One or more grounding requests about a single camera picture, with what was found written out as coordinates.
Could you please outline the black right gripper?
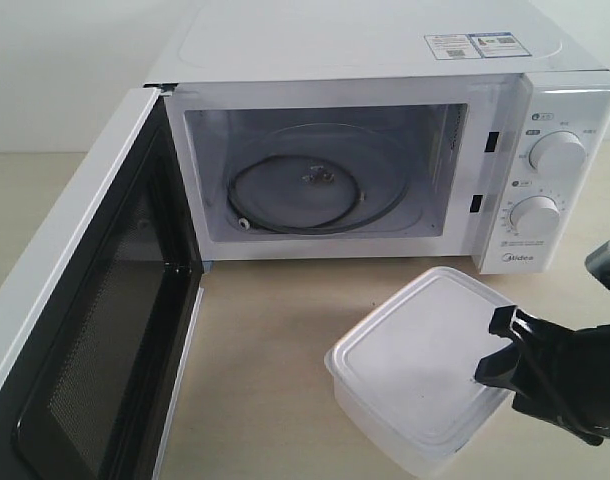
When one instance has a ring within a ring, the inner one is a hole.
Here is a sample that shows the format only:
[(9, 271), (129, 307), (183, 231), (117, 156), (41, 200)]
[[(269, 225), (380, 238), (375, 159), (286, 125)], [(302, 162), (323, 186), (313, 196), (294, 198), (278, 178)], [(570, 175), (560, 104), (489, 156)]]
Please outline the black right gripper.
[[(519, 413), (557, 415), (591, 445), (610, 440), (610, 325), (574, 331), (508, 305), (494, 310), (488, 330), (511, 343), (479, 361), (478, 383), (513, 392)], [(552, 357), (549, 374), (561, 412), (551, 382), (528, 357)]]

